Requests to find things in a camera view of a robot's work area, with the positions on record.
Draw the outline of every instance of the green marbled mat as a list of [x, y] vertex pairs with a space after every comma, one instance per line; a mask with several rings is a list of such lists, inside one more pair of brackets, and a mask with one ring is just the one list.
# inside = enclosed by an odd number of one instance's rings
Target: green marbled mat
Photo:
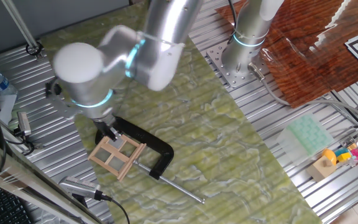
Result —
[[[42, 44], [49, 59], [72, 42], [97, 46], [116, 25], [142, 30], [146, 12], [136, 4], [59, 30]], [[206, 198], [202, 205], [136, 166], [118, 182], [92, 162], [103, 191], [131, 223], [321, 223], [190, 39], [166, 89], [153, 92], [127, 78], [114, 100], [119, 116], [174, 148], [164, 176]], [[90, 153], [95, 126], [81, 115], [75, 124]], [[146, 149], [139, 161], [152, 167], [157, 156]], [[126, 223], [120, 208], [108, 204], [116, 223]]]

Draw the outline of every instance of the wooden surface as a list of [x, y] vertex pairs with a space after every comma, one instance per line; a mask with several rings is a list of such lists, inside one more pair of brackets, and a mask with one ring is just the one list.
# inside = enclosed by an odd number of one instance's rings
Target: wooden surface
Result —
[[[235, 5], [237, 12], [245, 2]], [[232, 21], [229, 6], [217, 11]], [[358, 1], [285, 0], [263, 53], [293, 108], [358, 81], [358, 59], [344, 44], [355, 36]]]

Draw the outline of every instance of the blue led ring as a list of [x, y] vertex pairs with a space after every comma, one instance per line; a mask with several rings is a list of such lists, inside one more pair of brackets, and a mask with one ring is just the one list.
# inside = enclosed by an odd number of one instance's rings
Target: blue led ring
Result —
[[245, 43], [241, 42], [239, 39], [237, 39], [235, 34], [233, 35], [233, 37], [234, 37], [234, 40], [236, 40], [239, 44], [241, 44], [243, 46], [246, 46], [246, 47], [257, 47], [257, 46], [259, 46], [259, 45], [261, 45], [261, 44], [263, 44], [265, 42], [265, 40], [264, 40], [259, 44], [250, 45], [250, 44], [245, 44]]
[[78, 104], [78, 103], [77, 103], [76, 101], [74, 101], [74, 100], [72, 100], [72, 102], [75, 103], [77, 106], [80, 106], [80, 107], [84, 107], [84, 108], [95, 108], [95, 107], [98, 107], [98, 106], [101, 106], [101, 105], [105, 104], [105, 103], [110, 99], [111, 96], [112, 96], [112, 90], [109, 90], [109, 93], [108, 93], [107, 96], [104, 98], [104, 100], [100, 101], [99, 103], [96, 103], [95, 105], [91, 105], [91, 106]]
[[140, 49], [141, 46], [144, 45], [145, 40], [141, 40], [138, 44], [135, 45], [135, 47], [129, 52], [127, 62], [125, 64], [125, 75], [129, 78], [132, 78], [131, 72], [129, 69], [131, 68], [132, 62], [135, 59], [135, 56], [137, 54], [137, 51]]

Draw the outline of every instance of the yellow toy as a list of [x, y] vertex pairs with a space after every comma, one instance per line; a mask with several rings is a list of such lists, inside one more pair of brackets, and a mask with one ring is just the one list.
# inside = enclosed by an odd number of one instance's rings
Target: yellow toy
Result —
[[347, 153], [344, 153], [344, 154], [338, 156], [338, 161], [339, 161], [339, 162], [345, 162], [345, 161], [347, 161], [348, 159], [350, 159], [351, 157], [352, 157], [352, 155], [347, 152]]
[[335, 166], [336, 165], [336, 156], [335, 152], [330, 149], [324, 149], [322, 156], [326, 156]]

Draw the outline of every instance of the small wooden window frame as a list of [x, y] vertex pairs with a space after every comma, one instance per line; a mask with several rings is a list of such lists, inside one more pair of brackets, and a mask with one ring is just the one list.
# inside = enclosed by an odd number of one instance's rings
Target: small wooden window frame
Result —
[[[123, 140], [123, 143], [121, 144], [120, 148], [117, 149], [114, 146], [109, 144], [109, 141], [110, 141], [109, 137], [107, 137], [107, 136], [103, 137], [102, 140], [99, 142], [99, 144], [95, 147], [95, 149], [93, 149], [91, 154], [88, 156], [88, 160], [92, 160], [92, 161], [96, 162], [97, 164], [99, 164], [103, 168], [105, 168], [106, 170], [110, 171], [110, 173], [117, 176], [118, 181], [123, 180], [125, 175], [128, 173], [129, 169], [132, 167], [135, 159], [137, 159], [139, 157], [139, 155], [141, 154], [143, 149], [146, 147], [146, 144], [138, 144], [137, 142], [128, 138], [125, 135], [122, 135], [121, 139]], [[125, 143], [127, 143], [127, 142], [136, 147], [135, 151], [132, 153], [132, 155], [130, 157], [127, 157], [120, 152], [122, 147], [124, 147]], [[98, 159], [97, 157], [95, 157], [96, 153], [100, 149], [104, 149], [111, 154], [108, 157], [108, 159], [106, 160], [106, 162], [103, 162], [100, 159]], [[120, 161], [122, 161], [124, 163], [124, 165], [122, 165], [120, 170], [116, 170], [116, 169], [112, 168], [111, 166], [109, 166], [109, 162], [113, 159], [113, 157], [118, 158]]]

